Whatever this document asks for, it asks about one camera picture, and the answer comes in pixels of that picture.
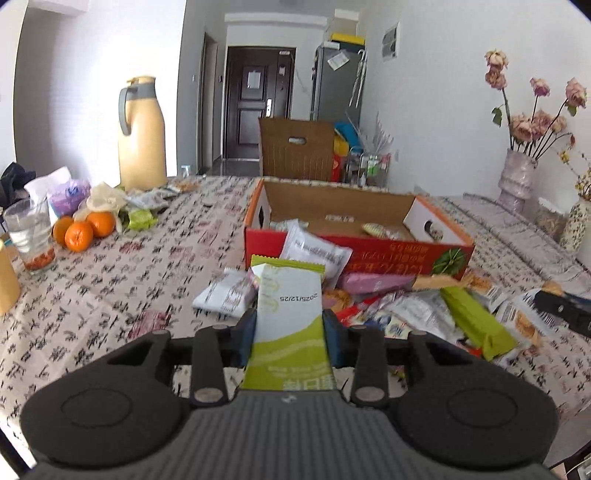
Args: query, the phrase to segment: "ceiling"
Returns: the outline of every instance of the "ceiling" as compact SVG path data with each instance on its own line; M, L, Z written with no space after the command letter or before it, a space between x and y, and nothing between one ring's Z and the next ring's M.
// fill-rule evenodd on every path
M281 12L332 17L335 8L359 11L366 0L225 0L226 12Z

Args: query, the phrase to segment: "cardboard box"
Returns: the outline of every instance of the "cardboard box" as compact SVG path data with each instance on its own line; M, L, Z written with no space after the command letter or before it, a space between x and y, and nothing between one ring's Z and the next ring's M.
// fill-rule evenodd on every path
M294 218L309 222L309 232L353 249L345 272L461 278L474 251L470 236L421 197L261 180L245 219L247 268L252 255L279 257L287 234L269 230L269 222ZM364 223L396 229L402 240L370 237ZM432 238L434 231L441 241Z
M261 118L263 176L330 181L335 128L327 122Z

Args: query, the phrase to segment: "green snack wrapper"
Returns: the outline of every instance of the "green snack wrapper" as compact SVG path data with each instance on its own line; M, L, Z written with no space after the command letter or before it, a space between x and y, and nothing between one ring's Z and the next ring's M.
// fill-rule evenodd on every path
M264 258L256 332L243 388L333 390L336 383L324 342L318 265L307 270L302 265L276 266L271 260L278 259Z
M158 219L154 218L152 212L149 210L134 210L129 212L129 229L130 230L147 230L158 223Z
M470 341L482 348L482 356L490 361L513 350L518 342L465 289L446 287L441 296L453 319Z

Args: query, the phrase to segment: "dark brown door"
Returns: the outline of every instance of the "dark brown door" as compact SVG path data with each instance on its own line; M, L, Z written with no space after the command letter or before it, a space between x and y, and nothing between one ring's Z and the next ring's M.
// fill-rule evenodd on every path
M259 158L259 118L289 116L293 48L228 48L225 158Z

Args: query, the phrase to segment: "vase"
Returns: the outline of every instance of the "vase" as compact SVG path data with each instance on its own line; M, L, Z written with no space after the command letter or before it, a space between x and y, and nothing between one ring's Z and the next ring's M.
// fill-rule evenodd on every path
M560 246L568 252L578 252L585 237L585 230L591 218L591 202L579 197L569 214L564 233L560 240Z
M512 212L521 213L525 201L534 190L534 165L531 157L507 149L505 168L499 180L501 195L499 203Z

